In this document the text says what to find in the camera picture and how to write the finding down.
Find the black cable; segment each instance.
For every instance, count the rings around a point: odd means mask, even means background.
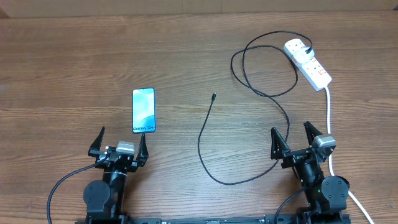
[[[310,186],[303,187],[303,188],[300,189],[298,192],[294,193],[292,196],[290,196],[289,198],[287,198],[287,199],[282,203],[282,205],[279,206],[278,210],[277,210],[276,213],[275,213],[274,224],[277,224],[277,223],[278,223],[278,215],[279,215],[279,212],[282,210],[282,208],[283,208],[289,201],[291,201],[293,198],[299,196],[299,194],[301,194],[303,191],[307,190],[309,187],[310,187]]]
[[[75,174],[78,174],[78,173],[80,173],[80,172],[82,172],[82,171],[84,171],[84,170],[88,170],[88,169],[93,168],[93,167],[95,167],[95,166],[97,166],[97,165],[100,165],[100,164],[103,163],[109,156],[110,156],[110,154],[106,154],[104,159],[102,159],[102,160],[96,162],[95,164],[92,164],[92,165],[90,165],[90,166],[86,166],[86,167],[84,167],[84,168],[81,168],[81,169],[78,169],[78,170],[76,170],[76,171],[71,172],[70,174],[66,175],[65,177],[62,177],[62,179],[60,179],[60,180],[57,182],[57,184],[55,184],[55,186],[53,187],[53,189],[52,189],[51,192],[50,192],[49,199],[47,200],[47,221],[49,222],[49,224],[52,224],[52,221],[51,221],[51,214],[50,214],[51,198],[52,198],[52,195],[54,194],[55,190],[58,188],[58,186],[59,186],[64,180],[66,180],[67,178],[69,178],[69,177],[71,177],[71,176],[73,176],[73,175],[75,175]]]
[[[240,50],[240,51],[236,52],[236,53],[232,56],[232,58],[231,58],[231,71],[232,71],[232,74],[234,75],[234,77],[237,79],[238,82],[240,82],[240,83],[241,83],[242,85],[244,85],[245,87],[251,89],[255,94],[260,95],[260,96],[263,96],[263,97],[267,97],[267,98],[271,99],[271,100],[282,110],[283,114],[285,115],[286,122],[287,122],[287,131],[286,131],[286,137],[285,137],[285,141],[287,141],[287,138],[288,138],[288,136],[289,136],[289,130],[290,130],[289,116],[287,115],[287,113],[286,113],[286,111],[283,109],[283,107],[282,107],[275,99],[273,99],[273,97],[277,97],[277,96],[284,95],[284,94],[288,93],[290,90],[292,90],[292,89],[296,86],[296,84],[297,84],[297,82],[298,82],[298,80],[299,80],[299,76],[297,75],[297,69],[296,69],[296,67],[295,67],[295,65],[294,65],[294,63],[293,63],[293,61],[290,59],[290,57],[289,57],[282,49],[280,49],[280,48],[278,48],[278,47],[276,47],[276,46],[272,46],[272,45],[257,45],[257,46],[254,46],[254,47],[249,47],[250,44],[253,43],[255,40],[257,40],[258,38],[264,37],[264,36],[269,35],[269,34],[276,34],[276,33],[288,33],[288,34],[295,34],[295,35],[299,35],[299,36],[301,36],[301,37],[304,37],[304,38],[306,38],[306,39],[311,43],[311,47],[310,47],[306,52],[309,54],[310,51],[312,50],[312,41],[311,41],[308,37],[306,37],[306,36],[304,36],[304,35],[302,35],[302,34],[299,34],[299,33],[296,33],[296,32],[292,32],[292,31],[284,31],[284,30],[269,32],[269,33],[262,34],[262,35],[256,37],[255,39],[253,39],[252,41],[250,41],[250,42],[246,45],[246,47],[245,47],[243,50]],[[249,82],[249,79],[248,79],[248,76],[247,76],[246,71],[245,71],[245,67],[244,67],[244,56],[245,56],[247,50],[256,49],[256,48],[261,48],[261,47],[271,47],[271,48],[274,48],[274,49],[279,50],[280,52],[282,52],[282,53],[286,56],[286,58],[287,58],[287,59],[289,60],[289,62],[292,64],[293,69],[294,69],[294,72],[295,72],[295,83],[294,83],[293,86],[290,87],[288,90],[286,90],[286,91],[284,91],[284,92],[282,92],[282,93],[276,94],[276,95],[268,95],[268,94],[265,94],[265,93],[263,93],[263,92],[261,92],[261,91],[255,89],[255,88],[253,88],[253,87],[251,86],[251,84],[250,84],[250,82]],[[236,56],[237,54],[241,53],[241,52],[243,52],[243,56],[242,56],[243,75],[244,75],[244,77],[245,77],[245,79],[246,79],[247,84],[243,83],[243,82],[236,76],[235,71],[234,71],[234,68],[233,68],[233,60],[234,60],[235,56]],[[198,137],[198,154],[199,154],[200,162],[201,162],[203,168],[205,169],[206,173],[207,173],[214,181],[216,181],[216,182],[219,183],[219,184],[224,184],[224,185],[236,185],[236,184],[246,183],[246,182],[255,180],[255,179],[257,179],[257,178],[259,178],[259,177],[262,177],[263,175],[267,174],[269,171],[271,171],[271,170],[276,166],[276,164],[279,162],[279,160],[276,160],[276,162],[275,162],[269,169],[267,169],[266,171],[264,171],[263,173],[261,173],[261,174],[255,176],[255,177],[252,177],[252,178],[250,178],[250,179],[242,180],[242,181],[239,181],[239,182],[232,182],[232,183],[222,182],[222,181],[219,181],[219,180],[217,180],[216,178],[214,178],[214,177],[209,173],[209,171],[208,171],[207,168],[206,168],[205,163],[203,162],[203,159],[201,158],[201,154],[200,154],[200,137],[201,137],[201,134],[202,134],[202,132],[203,132],[205,126],[206,126],[206,122],[207,122],[207,119],[208,119],[209,114],[210,114],[210,111],[211,111],[211,106],[213,106],[213,102],[214,102],[215,99],[216,99],[216,93],[214,93],[213,96],[211,97],[211,104],[210,104],[210,107],[209,107],[209,111],[207,112],[206,120],[205,120],[205,122],[203,123],[203,126],[202,126],[202,128],[201,128],[201,131],[200,131],[200,134],[199,134],[199,137]]]

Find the power outlet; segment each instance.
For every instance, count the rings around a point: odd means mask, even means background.
[[[311,86],[319,91],[328,86],[331,76],[314,57],[313,52],[309,54],[309,58],[301,56],[301,53],[307,48],[300,39],[290,40],[284,46],[286,54],[293,60]]]

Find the wooden tabletop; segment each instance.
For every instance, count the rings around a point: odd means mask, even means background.
[[[135,218],[259,217],[275,213],[300,188],[278,164],[241,185],[211,180],[197,153],[197,137],[217,99],[201,140],[203,159],[218,179],[248,179],[273,164],[271,128],[286,121],[270,99],[231,75],[231,56],[253,38],[294,30],[313,41],[316,57],[333,77],[335,174],[351,183],[375,223],[398,222],[398,14],[303,12],[204,16],[80,17],[0,20],[0,223],[46,223],[55,183],[94,163],[89,145],[106,127],[103,146],[139,142],[131,133],[131,92],[154,87],[157,131],[147,135],[149,160],[129,174],[124,209]],[[274,34],[256,44],[283,47],[296,38]],[[241,57],[235,61],[241,75]],[[253,85],[269,94],[295,80],[274,49],[248,52]],[[301,73],[297,86],[276,100],[289,114],[288,143],[307,147],[303,123],[326,132],[325,92]],[[322,164],[329,175],[327,162]],[[52,200],[54,223],[84,219],[83,189],[101,179],[91,169],[66,180]],[[285,206],[306,206],[303,195]],[[366,223],[349,198],[353,223]]]

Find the wall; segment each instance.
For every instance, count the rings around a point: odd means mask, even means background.
[[[390,10],[398,0],[0,0],[0,17]]]

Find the smartphone screen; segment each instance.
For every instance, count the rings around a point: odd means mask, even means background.
[[[132,131],[133,133],[156,131],[155,90],[153,88],[132,91]]]

